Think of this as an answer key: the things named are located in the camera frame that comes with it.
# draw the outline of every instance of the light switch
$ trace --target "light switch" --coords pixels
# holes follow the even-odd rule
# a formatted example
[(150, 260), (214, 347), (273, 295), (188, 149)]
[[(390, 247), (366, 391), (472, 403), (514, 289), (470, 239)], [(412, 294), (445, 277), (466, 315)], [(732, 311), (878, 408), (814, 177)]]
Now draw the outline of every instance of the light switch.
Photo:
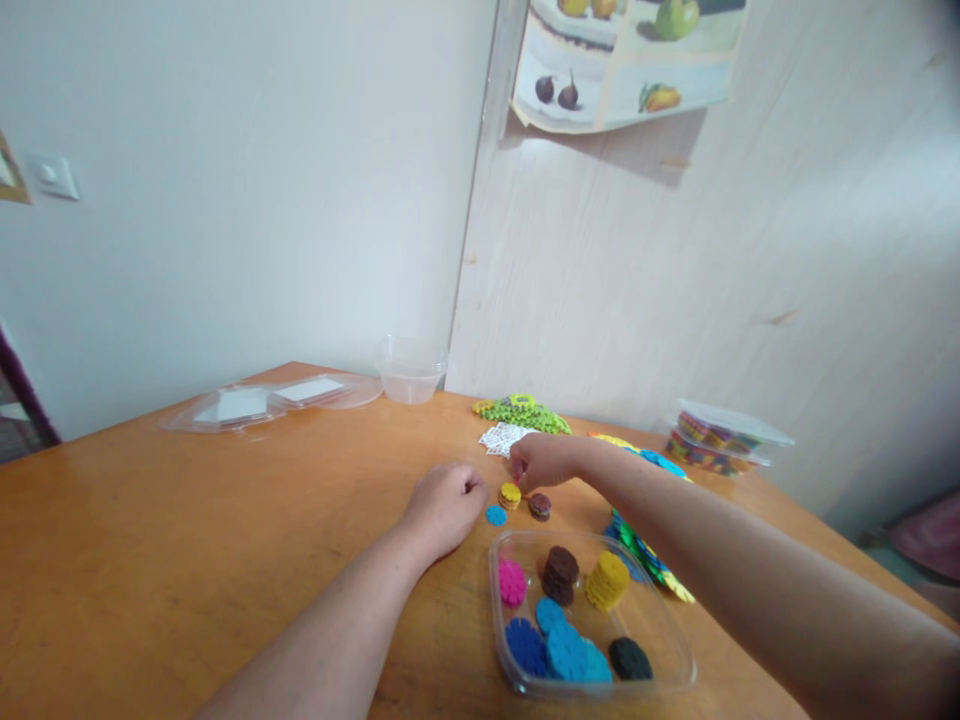
[(70, 163), (66, 158), (53, 155), (28, 155), (27, 164), (37, 179), (41, 192), (71, 200), (80, 199), (80, 192), (73, 181)]

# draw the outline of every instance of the fruit picture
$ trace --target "fruit picture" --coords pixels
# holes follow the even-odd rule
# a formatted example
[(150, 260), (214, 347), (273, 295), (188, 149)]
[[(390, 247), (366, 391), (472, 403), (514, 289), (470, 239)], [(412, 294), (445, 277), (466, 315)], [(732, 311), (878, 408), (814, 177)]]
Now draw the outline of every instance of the fruit picture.
[(661, 40), (675, 42), (693, 32), (699, 20), (697, 0), (663, 0), (653, 26)]
[(640, 109), (637, 112), (655, 113), (677, 107), (683, 98), (675, 87), (654, 83), (644, 84), (640, 91)]
[(590, 0), (557, 0), (557, 7), (560, 12), (569, 17), (580, 17), (587, 12), (590, 7)]
[(540, 102), (553, 102), (553, 75), (544, 75), (537, 80), (536, 92)]
[(579, 97), (580, 93), (577, 92), (577, 85), (573, 81), (573, 70), (571, 69), (570, 84), (560, 91), (560, 97), (557, 98), (557, 103), (564, 110), (579, 110), (580, 106), (577, 105)]
[(527, 0), (511, 107), (558, 134), (729, 100), (748, 0)]
[(590, 8), (598, 20), (609, 20), (617, 9), (617, 0), (592, 0)]

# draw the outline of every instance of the stacked toy pieces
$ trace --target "stacked toy pieces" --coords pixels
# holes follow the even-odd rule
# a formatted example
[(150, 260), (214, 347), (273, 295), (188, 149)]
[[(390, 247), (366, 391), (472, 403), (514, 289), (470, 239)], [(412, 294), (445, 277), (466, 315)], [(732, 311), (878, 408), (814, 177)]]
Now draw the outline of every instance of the stacked toy pieces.
[(680, 584), (674, 574), (660, 561), (657, 554), (624, 522), (616, 510), (613, 511), (613, 519), (603, 534), (623, 543), (643, 569), (680, 600), (686, 603), (696, 602), (690, 591)]
[(568, 682), (613, 682), (607, 658), (567, 622), (550, 598), (537, 603), (537, 624), (546, 637), (547, 673)]
[(519, 563), (501, 560), (498, 568), (500, 575), (500, 599), (509, 607), (520, 607), (527, 596), (527, 577)]
[(579, 576), (580, 566), (569, 550), (559, 545), (550, 548), (541, 578), (544, 595), (567, 607), (573, 603), (573, 585)]
[(495, 422), (533, 428), (553, 435), (573, 434), (566, 420), (537, 404), (533, 395), (514, 394), (500, 400), (480, 400), (473, 404), (473, 411), (480, 417)]
[(546, 522), (550, 519), (550, 508), (553, 507), (553, 503), (543, 493), (534, 493), (527, 504), (530, 506), (530, 514), (533, 515), (534, 519), (539, 522)]
[(517, 665), (534, 677), (547, 677), (547, 648), (543, 638), (526, 618), (514, 618), (507, 625), (507, 647)]
[(584, 583), (583, 592), (597, 610), (610, 612), (617, 606), (630, 585), (630, 573), (623, 561), (612, 552), (600, 553), (596, 567)]
[(649, 680), (653, 677), (647, 654), (627, 637), (610, 643), (610, 664), (622, 680)]
[(504, 483), (500, 486), (497, 501), (504, 510), (516, 510), (520, 506), (520, 488), (513, 483)]
[(613, 435), (604, 435), (603, 433), (587, 433), (587, 435), (589, 435), (592, 438), (596, 438), (597, 440), (603, 440), (604, 442), (608, 442), (611, 445), (616, 445), (617, 447), (621, 447), (624, 450), (627, 450), (628, 452), (632, 452), (634, 455), (639, 455), (647, 462), (653, 463), (657, 467), (661, 467), (667, 472), (673, 475), (676, 475), (677, 477), (682, 477), (687, 482), (693, 482), (693, 480), (687, 477), (687, 474), (683, 471), (682, 467), (680, 467), (674, 462), (670, 462), (660, 453), (655, 453), (653, 450), (643, 450), (641, 448), (636, 447), (635, 445), (631, 445), (626, 440), (623, 440), (618, 437), (614, 437)]

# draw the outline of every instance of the fig illustration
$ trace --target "fig illustration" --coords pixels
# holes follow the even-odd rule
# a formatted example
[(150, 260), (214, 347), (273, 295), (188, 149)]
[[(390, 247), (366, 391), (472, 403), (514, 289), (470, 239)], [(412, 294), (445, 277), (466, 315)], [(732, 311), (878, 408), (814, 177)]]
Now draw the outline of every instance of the fig illustration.
[(577, 84), (573, 81), (573, 68), (570, 69), (570, 84), (560, 91), (557, 102), (564, 110), (576, 110), (577, 100), (580, 93), (577, 92)]
[(553, 102), (553, 75), (544, 75), (537, 80), (537, 97), (542, 103)]

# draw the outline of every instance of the hand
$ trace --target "hand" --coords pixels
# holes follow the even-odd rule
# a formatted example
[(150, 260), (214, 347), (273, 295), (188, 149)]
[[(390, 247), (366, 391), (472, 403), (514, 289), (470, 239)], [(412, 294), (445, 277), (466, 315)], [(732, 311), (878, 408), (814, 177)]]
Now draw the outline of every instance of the hand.
[(510, 446), (510, 471), (526, 495), (566, 482), (579, 473), (583, 443), (590, 438), (530, 433)]
[(427, 561), (455, 550), (487, 506), (490, 490), (473, 465), (437, 465), (417, 480), (400, 520), (427, 553)]

